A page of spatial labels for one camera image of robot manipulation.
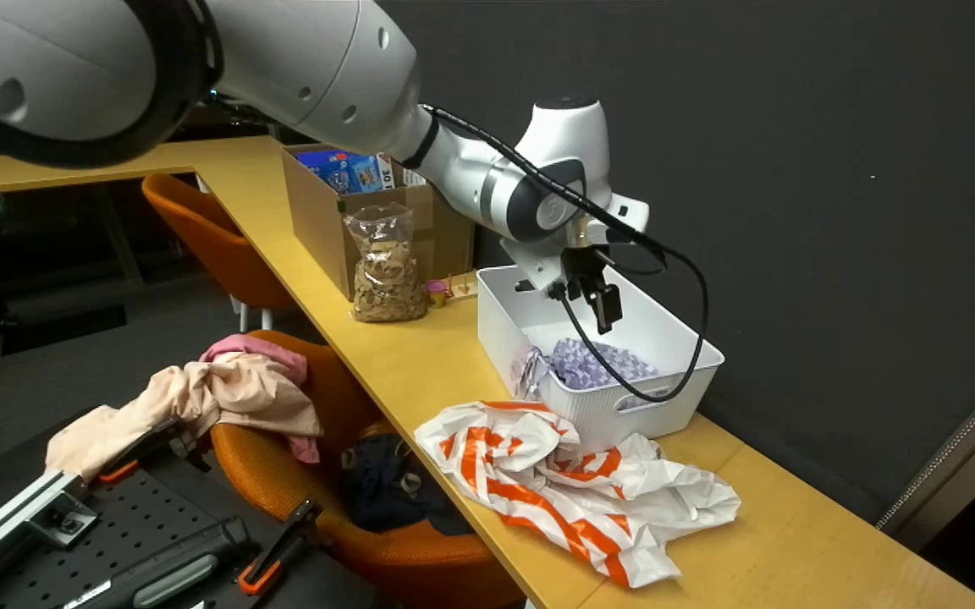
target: gray wall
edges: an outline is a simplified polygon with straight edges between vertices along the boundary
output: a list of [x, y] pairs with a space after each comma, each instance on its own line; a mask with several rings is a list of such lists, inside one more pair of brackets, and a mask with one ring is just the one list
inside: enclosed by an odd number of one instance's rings
[[605, 102], [617, 189], [715, 285], [708, 415], [876, 517], [975, 411], [975, 0], [381, 7], [425, 100], [512, 143], [535, 100]]

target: white basket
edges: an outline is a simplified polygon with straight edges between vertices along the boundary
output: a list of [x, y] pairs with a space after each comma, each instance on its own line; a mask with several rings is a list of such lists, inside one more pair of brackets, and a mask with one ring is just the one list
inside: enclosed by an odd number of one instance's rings
[[[630, 433], [663, 438], [689, 424], [703, 389], [725, 355], [703, 341], [687, 389], [668, 402], [630, 396], [619, 383], [598, 389], [568, 389], [546, 364], [560, 338], [580, 338], [560, 306], [537, 292], [513, 292], [525, 276], [512, 267], [478, 271], [478, 338], [512, 396], [542, 399], [581, 433], [581, 449], [617, 448]], [[595, 334], [592, 308], [576, 298], [573, 313], [592, 341], [627, 348], [657, 368], [654, 380], [630, 383], [638, 393], [674, 389], [689, 364], [697, 334], [660, 308], [648, 296], [605, 267], [619, 289], [621, 320], [609, 334]]]

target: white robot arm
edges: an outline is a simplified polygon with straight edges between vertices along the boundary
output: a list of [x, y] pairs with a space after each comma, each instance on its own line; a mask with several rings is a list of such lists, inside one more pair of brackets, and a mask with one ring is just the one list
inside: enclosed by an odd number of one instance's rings
[[[416, 50], [373, 0], [0, 0], [0, 152], [109, 165], [161, 143], [205, 93], [253, 105], [317, 143], [381, 152], [501, 234], [537, 292], [580, 277], [603, 327], [605, 227], [645, 232], [645, 203], [609, 189], [598, 102], [537, 105], [517, 165], [419, 105]], [[560, 200], [568, 186], [590, 209]]]

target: wooden table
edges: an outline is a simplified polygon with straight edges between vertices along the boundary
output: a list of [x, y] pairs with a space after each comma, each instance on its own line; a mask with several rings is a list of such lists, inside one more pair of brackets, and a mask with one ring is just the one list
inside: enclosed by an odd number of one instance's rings
[[[133, 181], [148, 171], [200, 174], [257, 243], [313, 327], [349, 364], [398, 433], [466, 399], [501, 399], [472, 333], [472, 300], [408, 326], [357, 326], [349, 300], [295, 241], [285, 148], [269, 139], [168, 143], [109, 171], [42, 171], [0, 158], [0, 192]], [[493, 512], [458, 500], [513, 581], [548, 609], [573, 605], [975, 605], [946, 578], [872, 525], [844, 512], [749, 442], [697, 415], [663, 441], [668, 456], [715, 472], [745, 508], [734, 525], [674, 542], [680, 581], [617, 589], [542, 537], [504, 527]]]

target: orange chair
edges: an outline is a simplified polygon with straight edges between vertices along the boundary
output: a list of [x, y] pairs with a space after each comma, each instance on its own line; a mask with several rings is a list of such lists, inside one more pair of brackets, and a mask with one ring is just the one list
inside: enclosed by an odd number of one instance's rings
[[310, 380], [305, 393], [313, 399], [326, 430], [317, 441], [321, 465], [300, 468], [275, 433], [212, 426], [210, 448], [227, 485], [276, 521], [305, 499], [317, 500], [321, 517], [313, 525], [326, 551], [406, 609], [522, 605], [522, 589], [478, 534], [440, 534], [425, 521], [393, 530], [350, 525], [337, 495], [343, 453], [379, 426], [381, 412], [332, 348], [280, 333], [253, 334], [306, 355]]
[[235, 300], [239, 333], [245, 333], [251, 308], [260, 308], [260, 327], [275, 327], [275, 313], [299, 313], [215, 198], [168, 174], [146, 175], [141, 192], [182, 247]]

